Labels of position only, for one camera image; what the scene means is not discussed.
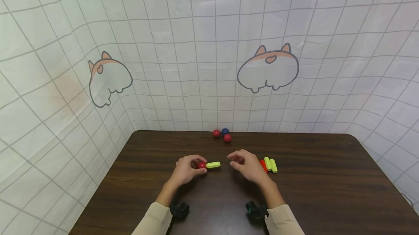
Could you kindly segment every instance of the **dark brown table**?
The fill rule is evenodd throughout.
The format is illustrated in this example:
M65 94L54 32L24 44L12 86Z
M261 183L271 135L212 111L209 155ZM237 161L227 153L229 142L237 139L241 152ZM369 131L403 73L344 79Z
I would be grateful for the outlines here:
M345 134L237 133L226 144L210 132L136 131L71 234L129 235L155 200L178 158L200 154L221 168L183 186L176 197L190 214L176 234L267 234L249 221L245 203L260 191L229 166L227 154L249 150L275 158L269 173L306 235L419 234L419 216L361 144Z

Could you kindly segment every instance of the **white backdrop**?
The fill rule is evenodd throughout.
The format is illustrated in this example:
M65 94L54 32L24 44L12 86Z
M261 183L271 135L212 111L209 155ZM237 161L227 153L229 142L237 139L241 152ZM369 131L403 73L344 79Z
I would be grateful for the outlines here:
M0 234L67 234L135 130L348 133L419 211L418 21L419 0L0 0Z

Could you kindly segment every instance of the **person's left hand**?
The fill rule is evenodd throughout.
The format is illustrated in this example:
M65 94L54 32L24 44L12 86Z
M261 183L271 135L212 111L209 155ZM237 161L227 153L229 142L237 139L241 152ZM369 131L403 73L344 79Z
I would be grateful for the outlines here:
M168 182L179 187L190 182L195 176L207 173L207 169L197 169L198 163L207 163L205 158L199 155L188 155L176 162L176 168Z

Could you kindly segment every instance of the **blue ball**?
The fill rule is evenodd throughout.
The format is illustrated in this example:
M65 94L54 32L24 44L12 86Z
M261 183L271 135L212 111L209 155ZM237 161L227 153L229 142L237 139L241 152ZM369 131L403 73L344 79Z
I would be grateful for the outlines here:
M223 128L223 130L221 130L221 135L224 136L226 134L229 134L230 131L227 128Z

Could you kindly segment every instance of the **yellow-green cylinder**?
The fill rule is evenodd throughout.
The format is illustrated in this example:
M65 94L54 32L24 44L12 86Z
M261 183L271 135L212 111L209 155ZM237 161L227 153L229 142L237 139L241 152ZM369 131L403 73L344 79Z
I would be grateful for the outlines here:
M268 169L268 171L272 171L271 161L269 160L269 158L265 157L264 160L265 160L266 168Z
M276 167L276 163L274 159L270 159L270 163L271 163L271 167L272 167L272 172L273 173L278 173L278 168Z
M218 168L221 167L221 163L219 161L207 163L207 169Z

